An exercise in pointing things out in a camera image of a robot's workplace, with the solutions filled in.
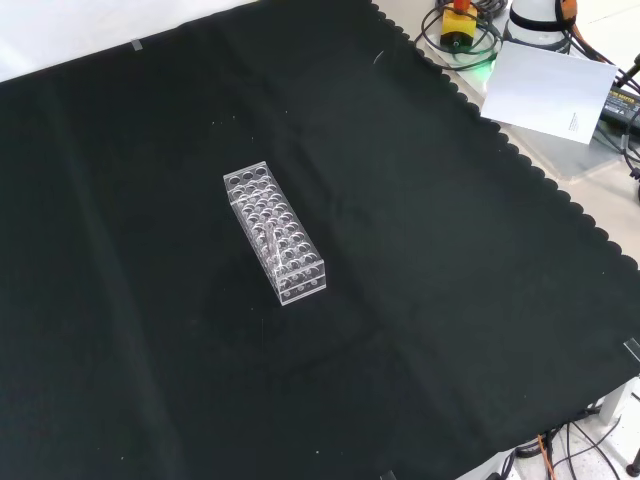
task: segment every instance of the electrical wire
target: electrical wire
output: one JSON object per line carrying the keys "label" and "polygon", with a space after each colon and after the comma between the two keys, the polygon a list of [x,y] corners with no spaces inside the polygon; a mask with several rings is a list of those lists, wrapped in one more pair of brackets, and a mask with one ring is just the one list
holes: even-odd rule
{"label": "electrical wire", "polygon": [[554,469],[555,469],[555,468],[557,468],[557,466],[558,466],[558,465],[560,465],[562,462],[565,462],[565,461],[569,460],[570,458],[576,458],[576,457],[578,457],[578,456],[582,455],[583,453],[587,453],[587,452],[589,452],[589,451],[593,450],[594,448],[596,448],[597,446],[600,446],[600,444],[601,444],[602,442],[604,442],[604,441],[606,440],[606,438],[607,438],[609,435],[611,435],[611,433],[612,433],[612,432],[616,429],[616,427],[620,424],[620,420],[621,420],[621,419],[622,419],[622,417],[618,417],[618,420],[617,420],[617,421],[616,421],[616,423],[613,425],[613,427],[611,427],[611,428],[609,429],[609,431],[608,431],[607,433],[605,433],[605,434],[604,434],[604,436],[603,436],[600,440],[598,440],[598,442],[597,442],[594,446],[589,447],[589,448],[585,448],[584,450],[580,450],[578,453],[574,453],[573,455],[569,455],[569,456],[567,456],[567,457],[563,458],[562,460],[558,460],[556,463],[554,463],[554,464],[553,464],[553,468],[554,468]]}
{"label": "electrical wire", "polygon": [[[503,0],[480,0],[478,3],[472,3],[472,5],[478,11],[478,16],[472,15],[468,12],[456,10],[450,7],[448,4],[445,4],[445,1],[446,0],[438,0],[436,6],[433,9],[431,9],[422,19],[420,34],[414,40],[414,44],[417,46],[420,39],[424,38],[424,40],[435,50],[448,53],[450,55],[454,55],[454,56],[455,55],[476,55],[477,56],[477,55],[488,54],[488,57],[476,62],[466,64],[466,65],[459,65],[455,67],[452,67],[449,65],[438,65],[443,70],[461,72],[465,70],[472,70],[474,68],[493,62],[498,57],[498,53],[500,52],[500,49],[498,48],[498,44],[500,44],[500,48],[502,48],[502,42],[503,42],[502,35],[500,35],[500,32],[498,31],[498,29],[493,25],[493,17],[494,15],[496,15],[496,13],[494,12],[498,12],[498,13],[502,12],[504,8],[506,8],[506,5],[502,6],[503,3],[506,3],[506,0],[504,2]],[[438,20],[440,20],[444,16],[444,12],[446,10],[452,11],[457,15],[462,15],[462,16],[471,18],[472,20],[475,20],[477,29],[482,31],[483,33],[480,36],[480,38],[471,45],[471,47],[467,47],[465,49],[444,48],[441,45],[437,45],[434,41],[432,41],[429,38],[429,36],[427,35],[427,32]],[[476,48],[480,45],[480,43],[482,43],[484,39],[487,37],[490,38],[490,46],[482,48],[480,50],[476,50]]]}
{"label": "electrical wire", "polygon": [[542,437],[540,435],[538,435],[538,446],[540,447],[540,451],[542,452],[542,457],[544,458],[544,463],[547,466],[547,469],[549,470],[549,475],[551,476],[551,478],[553,480],[557,480],[556,479],[556,474],[553,471],[553,467],[551,466],[551,463],[549,463],[549,459],[547,458],[547,452],[545,451],[544,447],[542,446]]}
{"label": "electrical wire", "polygon": [[573,462],[571,461],[571,446],[569,444],[569,428],[571,427],[570,423],[567,423],[567,459],[569,460],[569,473],[571,473],[571,478],[573,478],[573,480],[578,480],[578,477],[576,477],[576,472],[573,469]]}
{"label": "electrical wire", "polygon": [[609,468],[611,468],[611,471],[613,472],[613,474],[615,475],[617,480],[620,480],[620,476],[618,475],[618,472],[616,472],[615,467],[613,466],[613,464],[611,463],[611,460],[609,460],[609,457],[607,457],[607,455],[602,451],[602,449],[599,447],[599,443],[602,443],[602,440],[600,440],[600,442],[598,444],[596,444],[593,440],[591,440],[591,437],[589,435],[587,435],[585,433],[584,430],[582,430],[580,428],[580,426],[578,426],[577,424],[571,422],[572,425],[574,427],[576,427],[578,430],[580,430],[580,433],[582,433],[582,435],[584,435],[584,437],[589,440],[589,443],[591,443],[593,445],[593,447],[600,453],[600,455],[602,455],[602,458],[604,458],[605,462],[607,462],[607,465],[609,465]]}
{"label": "electrical wire", "polygon": [[[586,58],[598,62],[608,63],[610,65],[615,65],[611,60],[602,55],[596,49],[594,49],[591,45],[589,45],[586,40],[580,34],[580,30],[575,25],[572,27],[570,32],[563,32],[565,37],[571,42],[576,50],[582,53]],[[636,82],[633,78],[631,78],[627,72],[618,68],[618,74],[616,75],[616,80],[621,81],[624,80],[625,83],[629,86],[629,88],[633,89],[635,92],[640,94],[640,84]],[[622,148],[618,148],[614,142],[609,138],[608,134],[606,134],[602,129],[599,129],[599,132],[603,137],[611,143],[614,148],[620,153],[623,157],[627,166],[631,170],[631,177],[635,180],[640,181],[640,168],[634,165],[634,163],[640,163],[640,154],[638,151],[629,145],[629,137],[631,135],[631,127],[633,126],[636,118],[640,114],[640,108],[635,112],[635,114],[631,117],[629,122],[627,122],[627,127],[625,129],[625,133],[623,135],[623,146]],[[629,151],[633,152],[636,155],[636,158],[629,154]]]}
{"label": "electrical wire", "polygon": [[[609,135],[604,128],[602,128],[600,125],[596,125],[596,131],[602,135],[602,138],[604,138],[607,143],[609,143],[609,145],[611,146],[611,148],[613,148],[616,152],[618,152],[620,155],[622,155],[624,153],[624,150],[622,148],[620,148],[620,145],[618,143],[615,142],[615,140],[613,138],[611,138],[611,135]],[[638,150],[636,150],[634,147],[632,147],[631,145],[628,145],[627,148],[629,150],[631,150],[638,158],[633,158],[632,156],[629,156],[629,160],[631,160],[632,162],[637,162],[640,163],[640,152],[638,152]]]}

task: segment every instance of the black cloth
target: black cloth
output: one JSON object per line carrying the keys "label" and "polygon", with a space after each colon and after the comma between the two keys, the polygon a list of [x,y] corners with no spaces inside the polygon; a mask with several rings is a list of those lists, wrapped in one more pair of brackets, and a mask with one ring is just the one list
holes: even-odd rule
{"label": "black cloth", "polygon": [[[368,1],[142,45],[0,85],[1,478],[449,480],[637,373],[635,262]],[[328,272],[286,307],[263,160]]]}

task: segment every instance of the acrylic block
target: acrylic block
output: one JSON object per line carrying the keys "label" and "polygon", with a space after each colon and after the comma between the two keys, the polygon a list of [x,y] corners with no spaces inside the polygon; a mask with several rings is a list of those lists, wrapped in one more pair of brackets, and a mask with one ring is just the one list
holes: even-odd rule
{"label": "acrylic block", "polygon": [[229,203],[282,305],[326,288],[324,260],[265,162],[224,176]]}

